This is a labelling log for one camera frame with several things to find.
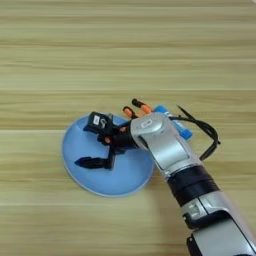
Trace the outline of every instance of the orange part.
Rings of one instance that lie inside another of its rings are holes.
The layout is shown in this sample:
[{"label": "orange part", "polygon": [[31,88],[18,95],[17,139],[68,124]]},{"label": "orange part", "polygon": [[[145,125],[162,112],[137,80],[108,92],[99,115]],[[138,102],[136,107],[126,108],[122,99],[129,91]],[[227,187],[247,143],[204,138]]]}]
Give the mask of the orange part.
[{"label": "orange part", "polygon": [[132,111],[129,108],[125,108],[124,109],[124,113],[128,116],[128,117],[132,117]]},{"label": "orange part", "polygon": [[110,144],[111,139],[110,139],[109,137],[105,137],[105,142],[106,142],[107,144]]},{"label": "orange part", "polygon": [[147,105],[142,105],[141,109],[146,113],[146,114],[151,114],[152,113],[152,109],[147,106]]},{"label": "orange part", "polygon": [[126,127],[121,127],[121,128],[120,128],[120,131],[121,131],[121,132],[125,132],[125,131],[126,131]]}]

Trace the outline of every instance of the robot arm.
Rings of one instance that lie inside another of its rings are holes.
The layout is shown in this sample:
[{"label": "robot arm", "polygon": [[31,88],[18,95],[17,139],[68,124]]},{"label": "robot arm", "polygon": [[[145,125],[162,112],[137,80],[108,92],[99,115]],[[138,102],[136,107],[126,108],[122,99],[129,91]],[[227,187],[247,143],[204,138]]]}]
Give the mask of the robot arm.
[{"label": "robot arm", "polygon": [[151,152],[181,207],[192,256],[256,255],[256,241],[168,117],[153,113],[132,120],[136,145]]}]

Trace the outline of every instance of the table surface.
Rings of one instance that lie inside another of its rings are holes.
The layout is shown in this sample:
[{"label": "table surface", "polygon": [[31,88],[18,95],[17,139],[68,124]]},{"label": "table surface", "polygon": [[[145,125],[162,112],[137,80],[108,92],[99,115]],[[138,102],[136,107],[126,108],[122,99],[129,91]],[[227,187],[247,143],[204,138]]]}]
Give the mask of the table surface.
[{"label": "table surface", "polygon": [[[256,231],[256,6],[250,0],[0,0],[3,256],[188,255],[190,231],[155,171],[140,192],[93,195],[60,154],[67,126],[133,97],[217,128],[205,162]],[[194,129],[202,152],[210,140]]]}]

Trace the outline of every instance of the black cable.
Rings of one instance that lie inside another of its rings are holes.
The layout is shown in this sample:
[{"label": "black cable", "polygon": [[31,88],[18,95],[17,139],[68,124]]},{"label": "black cable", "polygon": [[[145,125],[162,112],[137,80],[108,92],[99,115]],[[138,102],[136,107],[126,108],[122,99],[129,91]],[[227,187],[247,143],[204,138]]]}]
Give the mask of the black cable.
[{"label": "black cable", "polygon": [[201,121],[201,120],[197,120],[197,119],[191,119],[191,118],[186,118],[186,117],[176,117],[176,116],[171,116],[169,117],[170,120],[179,120],[179,121],[186,121],[186,122],[191,122],[196,124],[197,126],[200,126],[200,128],[205,131],[206,133],[208,133],[208,135],[213,139],[213,143],[210,145],[210,147],[200,156],[200,160],[203,161],[206,158],[208,158],[210,155],[213,154],[213,152],[215,151],[215,149],[218,146],[218,141],[219,141],[219,136],[217,131],[208,123]]}]

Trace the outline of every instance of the blue bowl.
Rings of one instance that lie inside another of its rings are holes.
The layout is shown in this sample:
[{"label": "blue bowl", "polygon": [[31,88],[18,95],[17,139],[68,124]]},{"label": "blue bowl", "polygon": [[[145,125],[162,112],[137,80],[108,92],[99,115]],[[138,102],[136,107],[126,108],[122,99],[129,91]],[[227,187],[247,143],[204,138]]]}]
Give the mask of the blue bowl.
[{"label": "blue bowl", "polygon": [[[126,120],[114,116],[115,124]],[[88,116],[74,122],[67,130],[62,143],[62,156],[69,175],[83,188],[107,197],[120,197],[137,192],[153,174],[154,162],[147,151],[132,149],[116,156],[112,171],[86,169],[75,164],[81,157],[107,158],[108,147],[97,141],[97,135],[83,131]]]}]

